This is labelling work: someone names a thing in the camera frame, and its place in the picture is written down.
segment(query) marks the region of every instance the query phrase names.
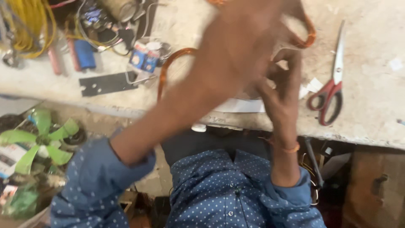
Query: metal plate with holes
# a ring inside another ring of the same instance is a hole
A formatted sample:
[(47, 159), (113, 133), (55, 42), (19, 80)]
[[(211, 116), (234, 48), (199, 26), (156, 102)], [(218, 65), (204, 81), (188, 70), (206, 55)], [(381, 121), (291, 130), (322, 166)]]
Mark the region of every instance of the metal plate with holes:
[[(128, 72), (128, 76), (129, 79), (133, 81), (137, 75), (135, 72), (130, 71)], [(85, 86), (85, 89), (81, 92), (83, 97), (92, 97), (111, 92), (132, 90), (138, 87), (127, 83), (125, 72), (99, 77), (82, 78), (79, 79), (79, 82), (81, 86)]]

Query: blue polka dot shirt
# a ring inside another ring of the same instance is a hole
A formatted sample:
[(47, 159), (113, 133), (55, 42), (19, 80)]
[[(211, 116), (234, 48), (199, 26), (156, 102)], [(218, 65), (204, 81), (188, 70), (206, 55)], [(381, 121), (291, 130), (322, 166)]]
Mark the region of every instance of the blue polka dot shirt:
[[(118, 197), (153, 170), (153, 152), (136, 167), (123, 165), (108, 139), (85, 144), (69, 163), (65, 188), (51, 203), (53, 228), (126, 228)], [(166, 227), (325, 227), (311, 207), (310, 176), (301, 168), (294, 187), (274, 186), (268, 160), (224, 150), (189, 156), (171, 167), (173, 192)]]

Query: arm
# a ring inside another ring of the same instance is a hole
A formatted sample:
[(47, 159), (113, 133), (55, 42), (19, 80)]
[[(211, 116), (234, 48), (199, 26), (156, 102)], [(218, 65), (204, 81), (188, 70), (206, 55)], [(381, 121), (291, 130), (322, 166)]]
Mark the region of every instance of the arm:
[[(277, 62), (288, 61), (288, 70)], [(298, 157), (294, 150), (297, 145), (296, 122), (298, 118), (298, 93), (301, 84), (301, 54), (292, 49), (282, 49), (271, 62), (268, 78), (276, 83), (272, 89), (267, 79), (257, 84), (257, 90), (273, 122), (273, 164), (271, 180), (280, 187), (292, 187), (299, 178)]]
[(87, 143), (73, 157), (68, 182), (52, 201), (53, 227), (123, 227), (117, 205), (131, 183), (153, 169), (151, 150), (233, 97), (275, 44), (279, 0), (235, 0), (207, 27), (189, 75), (134, 125), (110, 141)]
[[(288, 70), (274, 64), (281, 60), (288, 61)], [(267, 79), (257, 84), (274, 126), (271, 180), (266, 183), (271, 200), (263, 201), (277, 227), (325, 227), (319, 211), (311, 207), (311, 177), (307, 170), (299, 167), (294, 150), (297, 145), (296, 122), (301, 84), (300, 52), (282, 49), (271, 64), (267, 73), (276, 83), (276, 89), (267, 84)]]

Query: workbench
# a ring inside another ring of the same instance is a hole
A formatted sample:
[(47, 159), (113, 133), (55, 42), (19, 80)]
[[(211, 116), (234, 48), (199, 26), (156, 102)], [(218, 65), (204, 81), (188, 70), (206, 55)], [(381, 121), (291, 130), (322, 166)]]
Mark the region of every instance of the workbench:
[[(167, 0), (159, 6), (152, 36), (168, 42), (174, 50), (198, 47), (207, 23), (217, 9), (204, 0)], [(343, 109), (329, 127), (321, 126), (318, 112), (300, 100), (298, 134), (320, 139), (405, 149), (405, 3), (395, 0), (304, 0), (304, 8), (317, 31), (314, 45), (303, 50), (303, 84), (316, 77), (326, 83), (332, 75), (333, 51), (339, 25), (346, 20)], [(58, 42), (63, 48), (64, 41)], [(396, 59), (396, 67), (390, 62)], [(138, 89), (94, 97), (82, 97), (79, 78), (125, 71), (128, 57), (105, 51), (96, 54), (97, 69), (75, 72), (68, 53), (63, 55), (64, 76), (55, 76), (44, 56), (24, 61), (22, 69), (0, 64), (0, 94), (87, 107), (106, 114), (140, 117), (156, 103), (157, 80)], [(169, 84), (183, 77), (192, 57), (174, 62), (168, 72)], [(211, 125), (271, 131), (265, 113), (211, 112), (201, 120)]]

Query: light green fan blade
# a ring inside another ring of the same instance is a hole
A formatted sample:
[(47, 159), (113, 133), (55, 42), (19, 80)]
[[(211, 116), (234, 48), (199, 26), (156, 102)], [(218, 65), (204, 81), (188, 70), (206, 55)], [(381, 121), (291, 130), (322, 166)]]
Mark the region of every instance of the light green fan blade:
[(73, 153), (62, 151), (54, 146), (47, 146), (48, 154), (57, 165), (64, 165), (68, 163)]
[(0, 134), (0, 144), (13, 144), (16, 142), (35, 142), (36, 135), (26, 131), (9, 130)]
[(79, 126), (73, 119), (68, 119), (66, 123), (57, 131), (49, 134), (51, 140), (62, 140), (76, 134), (79, 131)]
[(30, 174), (31, 165), (34, 157), (39, 149), (38, 145), (33, 146), (15, 165), (15, 172), (20, 174)]
[(48, 135), (51, 127), (51, 111), (48, 109), (35, 109), (31, 116), (38, 128), (39, 135)]

